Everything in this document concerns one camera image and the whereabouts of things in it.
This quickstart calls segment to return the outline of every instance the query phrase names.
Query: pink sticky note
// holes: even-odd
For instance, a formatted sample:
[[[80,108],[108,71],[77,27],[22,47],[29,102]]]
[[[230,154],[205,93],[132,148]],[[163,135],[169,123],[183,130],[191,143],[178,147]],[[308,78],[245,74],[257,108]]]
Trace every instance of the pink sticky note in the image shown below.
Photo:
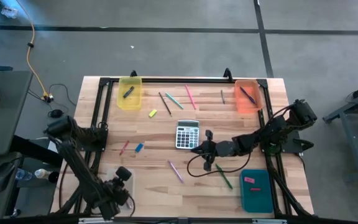
[[[251,183],[251,184],[254,184],[254,183],[255,183],[255,179],[250,178],[250,177],[244,177],[244,181],[245,181],[245,182],[248,182],[248,183]]]

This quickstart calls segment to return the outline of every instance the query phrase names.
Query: yellow eraser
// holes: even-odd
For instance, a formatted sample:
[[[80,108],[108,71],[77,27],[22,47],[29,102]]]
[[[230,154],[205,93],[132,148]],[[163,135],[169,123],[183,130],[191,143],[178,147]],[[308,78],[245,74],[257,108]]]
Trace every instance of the yellow eraser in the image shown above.
[[[149,113],[149,117],[152,118],[152,117],[156,114],[156,112],[157,112],[156,109],[152,110],[152,111]]]

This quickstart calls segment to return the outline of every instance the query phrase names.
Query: wooden tabletop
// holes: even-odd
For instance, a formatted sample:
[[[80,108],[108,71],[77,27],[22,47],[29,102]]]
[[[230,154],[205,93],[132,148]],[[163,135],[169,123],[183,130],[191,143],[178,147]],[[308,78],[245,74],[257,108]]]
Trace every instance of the wooden tabletop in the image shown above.
[[[75,111],[75,119],[82,127],[89,127],[91,124],[99,78],[84,77]],[[268,78],[267,81],[273,112],[275,112],[288,105],[284,81],[281,78]],[[179,119],[195,119],[200,122],[200,143],[206,140],[204,134],[207,129],[214,133],[213,141],[219,142],[231,140],[231,137],[240,134],[251,133],[260,126],[257,113],[239,114],[236,111],[233,84],[186,84],[193,95],[196,110],[191,104],[184,83],[143,83],[142,109],[124,111],[117,106],[118,83],[114,83],[108,116],[108,143],[100,161],[99,176],[105,179],[108,170],[117,166],[124,166],[134,172],[133,196],[136,202],[134,217],[273,217],[272,213],[247,213],[242,209],[240,171],[226,174],[234,187],[233,190],[227,187],[219,174],[200,178],[188,175],[186,165],[196,154],[175,149],[175,132]],[[221,90],[224,92],[225,105],[222,103]],[[164,97],[172,112],[171,117],[158,92],[163,95],[169,92],[184,106],[184,109],[180,109],[174,102]],[[101,101],[99,121],[103,113],[105,95],[106,91]],[[148,115],[153,109],[156,109],[157,113],[153,118],[149,118]],[[123,155],[119,156],[127,140],[130,143]],[[144,143],[144,148],[135,154],[134,149],[139,143]],[[168,159],[184,178],[184,184],[178,180],[168,165]],[[243,165],[246,159],[247,156],[217,157],[215,161],[224,170],[231,170]],[[313,213],[308,184],[300,159],[292,154],[282,154],[282,160],[289,189],[302,206]],[[202,159],[194,160],[190,166],[191,172],[204,173],[203,163]],[[265,158],[259,147],[254,149],[245,169],[266,169]],[[77,186],[78,181],[69,168],[63,180],[63,203]],[[282,193],[277,184],[276,188],[279,206],[284,212]],[[56,210],[58,210],[58,188],[55,191],[51,212]],[[129,211],[119,214],[119,216],[128,215]]]

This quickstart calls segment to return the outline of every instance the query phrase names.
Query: green pencil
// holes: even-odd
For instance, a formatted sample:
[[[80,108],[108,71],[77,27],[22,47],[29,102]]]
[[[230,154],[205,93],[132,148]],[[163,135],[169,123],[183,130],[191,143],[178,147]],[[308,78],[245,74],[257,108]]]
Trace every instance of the green pencil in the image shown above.
[[[226,178],[226,176],[223,174],[222,172],[222,168],[220,168],[218,166],[218,164],[215,164],[216,168],[218,169],[219,173],[221,174],[221,176],[223,177],[224,181],[227,183],[227,185],[230,187],[230,189],[233,190],[233,186],[230,184],[229,180]]]

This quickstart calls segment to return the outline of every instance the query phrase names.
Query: gray concrete floor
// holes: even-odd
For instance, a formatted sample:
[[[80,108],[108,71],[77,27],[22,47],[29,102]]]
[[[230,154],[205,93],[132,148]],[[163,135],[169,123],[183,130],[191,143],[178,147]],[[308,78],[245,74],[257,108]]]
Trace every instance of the gray concrete floor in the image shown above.
[[[22,3],[34,23],[45,26],[258,28],[251,0]],[[260,0],[260,6],[266,29],[358,30],[358,1]],[[28,22],[21,11],[16,20],[0,16],[0,25]],[[0,65],[28,70],[25,53],[30,38],[30,31],[0,30]],[[284,78],[290,101],[307,99],[319,118],[301,132],[315,143],[305,152],[315,213],[358,221],[358,182],[343,181],[355,171],[350,148],[340,122],[328,125],[321,119],[358,89],[358,35],[269,34],[267,45],[274,77]],[[128,75],[134,69],[139,75],[220,77],[229,67],[235,77],[267,76],[259,34],[38,31],[31,61],[46,86],[64,83],[74,101],[85,75]],[[35,79],[31,89],[42,93]],[[56,87],[53,94],[73,115],[75,107],[65,90]],[[17,134],[30,139],[42,136],[51,122],[48,111],[47,105],[27,97]],[[48,189],[21,193],[18,206],[23,215],[47,212],[54,186]]]

